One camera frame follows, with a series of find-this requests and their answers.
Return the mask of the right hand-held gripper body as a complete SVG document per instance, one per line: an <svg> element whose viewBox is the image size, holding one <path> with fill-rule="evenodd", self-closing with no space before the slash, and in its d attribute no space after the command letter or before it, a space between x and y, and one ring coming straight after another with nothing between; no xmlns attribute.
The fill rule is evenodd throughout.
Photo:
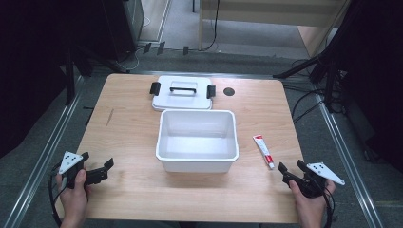
<svg viewBox="0 0 403 228"><path fill-rule="evenodd" d="M302 183L299 184L299 189L302 194L309 199L317 198L324 193L326 181L330 180L340 185L344 185L342 180L323 162L306 163L309 174L304 175Z"/></svg>

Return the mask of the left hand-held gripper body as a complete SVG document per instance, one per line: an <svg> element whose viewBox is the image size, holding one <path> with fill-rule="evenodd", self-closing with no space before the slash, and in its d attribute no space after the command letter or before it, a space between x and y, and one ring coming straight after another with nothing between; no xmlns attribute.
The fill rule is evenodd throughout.
<svg viewBox="0 0 403 228"><path fill-rule="evenodd" d="M58 174L62 177L61 188L73 189L78 173L84 169L82 155L66 151L61 160Z"/></svg>

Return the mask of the white and red ointment tube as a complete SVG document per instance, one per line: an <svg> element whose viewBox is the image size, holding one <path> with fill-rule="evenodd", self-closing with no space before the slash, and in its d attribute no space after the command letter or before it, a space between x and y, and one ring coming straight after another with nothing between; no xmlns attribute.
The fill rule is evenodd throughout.
<svg viewBox="0 0 403 228"><path fill-rule="evenodd" d="M255 141L256 145L258 146L266 164L269 166L270 169L274 169L275 164L274 164L273 158L269 152L269 149L266 146L266 143L265 143L263 137L261 135L256 135L253 137L253 140Z"/></svg>

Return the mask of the white plastic storage box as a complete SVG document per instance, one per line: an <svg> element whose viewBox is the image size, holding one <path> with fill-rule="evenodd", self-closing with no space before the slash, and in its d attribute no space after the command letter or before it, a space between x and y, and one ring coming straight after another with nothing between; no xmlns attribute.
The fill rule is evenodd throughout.
<svg viewBox="0 0 403 228"><path fill-rule="evenodd" d="M226 173L239 158L236 118L229 110L165 110L156 157L166 172Z"/></svg>

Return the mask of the white lid with black handle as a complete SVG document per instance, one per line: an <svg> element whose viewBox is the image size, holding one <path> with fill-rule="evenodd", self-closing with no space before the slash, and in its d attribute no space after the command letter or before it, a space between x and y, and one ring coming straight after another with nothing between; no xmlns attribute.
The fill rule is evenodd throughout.
<svg viewBox="0 0 403 228"><path fill-rule="evenodd" d="M156 110L209 110L216 96L216 86L208 78L162 75L151 84L149 93Z"/></svg>

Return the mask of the person's left hand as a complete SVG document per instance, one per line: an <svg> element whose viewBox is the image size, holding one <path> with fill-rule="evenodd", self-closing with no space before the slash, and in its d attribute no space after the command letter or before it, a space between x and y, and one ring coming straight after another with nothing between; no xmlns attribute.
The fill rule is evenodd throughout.
<svg viewBox="0 0 403 228"><path fill-rule="evenodd" d="M85 185L86 170L81 169L75 178L75 187L67 188L60 195L64 218L60 228L81 228L86 220L90 189Z"/></svg>

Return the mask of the person's right hand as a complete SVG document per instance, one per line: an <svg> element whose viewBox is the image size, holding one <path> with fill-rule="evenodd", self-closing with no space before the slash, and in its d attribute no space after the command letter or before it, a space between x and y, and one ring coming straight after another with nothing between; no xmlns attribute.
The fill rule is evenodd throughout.
<svg viewBox="0 0 403 228"><path fill-rule="evenodd" d="M322 217L327 207L323 197L309 199L300 191L299 186L293 180L289 181L289 187L296 202L298 223L301 228L321 228Z"/></svg>

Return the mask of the black metal stand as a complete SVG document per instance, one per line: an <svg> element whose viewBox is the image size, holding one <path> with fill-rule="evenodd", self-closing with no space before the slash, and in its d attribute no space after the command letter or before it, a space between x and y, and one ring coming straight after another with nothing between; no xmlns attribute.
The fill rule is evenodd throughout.
<svg viewBox="0 0 403 228"><path fill-rule="evenodd" d="M68 47L65 52L66 58L66 86L67 86L67 99L66 105L70 105L75 97L75 81L74 81L74 70L73 66L76 66L77 69L86 76L89 76L92 72L91 65L87 61L87 57L94 59L96 62L101 65L111 69L113 72L123 73L117 66L110 63L107 59L101 57L94 51L90 50L87 47L74 45Z"/></svg>

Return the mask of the black tripod stand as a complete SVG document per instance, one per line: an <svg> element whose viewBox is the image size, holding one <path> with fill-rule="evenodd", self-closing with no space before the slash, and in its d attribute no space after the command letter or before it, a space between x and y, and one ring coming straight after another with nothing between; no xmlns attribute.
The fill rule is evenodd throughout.
<svg viewBox="0 0 403 228"><path fill-rule="evenodd" d="M335 49L331 46L326 47L318 55L312 57L305 62L292 67L291 69L274 75L275 79L286 79L292 75L301 72L310 66L314 66L314 69L309 75L310 82L318 84L323 78L326 78L326 85L324 89L324 104L330 113L336 113L333 104L336 102L334 98L334 88L337 75L336 58L333 57Z"/></svg>

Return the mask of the dark cabinet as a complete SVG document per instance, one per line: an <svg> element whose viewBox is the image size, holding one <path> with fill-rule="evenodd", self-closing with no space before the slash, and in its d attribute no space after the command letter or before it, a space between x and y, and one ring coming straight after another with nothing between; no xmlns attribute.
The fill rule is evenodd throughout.
<svg viewBox="0 0 403 228"><path fill-rule="evenodd" d="M122 61L138 46L144 25L142 0L103 0L113 53Z"/></svg>

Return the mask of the light wooden desk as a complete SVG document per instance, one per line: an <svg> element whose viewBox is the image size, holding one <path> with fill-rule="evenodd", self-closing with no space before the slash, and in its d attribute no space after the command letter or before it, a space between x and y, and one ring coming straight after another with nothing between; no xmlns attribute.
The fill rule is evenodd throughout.
<svg viewBox="0 0 403 228"><path fill-rule="evenodd" d="M204 19L297 26L310 57L324 47L330 32L343 17L352 0L200 0L199 48L202 48Z"/></svg>

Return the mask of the aluminium floor rail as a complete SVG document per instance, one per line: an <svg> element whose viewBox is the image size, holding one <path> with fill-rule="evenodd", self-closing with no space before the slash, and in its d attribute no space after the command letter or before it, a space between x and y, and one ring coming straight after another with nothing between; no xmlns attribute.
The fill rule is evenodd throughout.
<svg viewBox="0 0 403 228"><path fill-rule="evenodd" d="M328 130L332 136L333 142L336 146L338 156L345 168L349 181L354 189L355 196L358 200L359 206L363 212L365 219L369 225L369 228L384 228L384 224L380 215L377 212L374 201L368 191L358 169L355 165L353 157L351 156L349 147L345 143L342 133L336 123L336 119L331 114L325 104L324 99L320 95L315 96L319 102L319 109L322 117L327 124Z"/></svg>
<svg viewBox="0 0 403 228"><path fill-rule="evenodd" d="M33 163L31 172L28 178L24 182L18 197L13 204L13 207L7 216L7 220L2 228L18 228L22 222L22 219L27 212L32 199L39 188L41 179L45 176L48 170L50 161L54 155L54 152L61 140L68 122L73 115L75 108L81 98L83 92L83 87L85 84L85 79L79 76L77 80L73 83L77 94L73 96L72 101L68 105L63 105L63 110L57 123L52 128L51 134L47 140L46 145L41 150L41 153L37 157L37 160Z"/></svg>

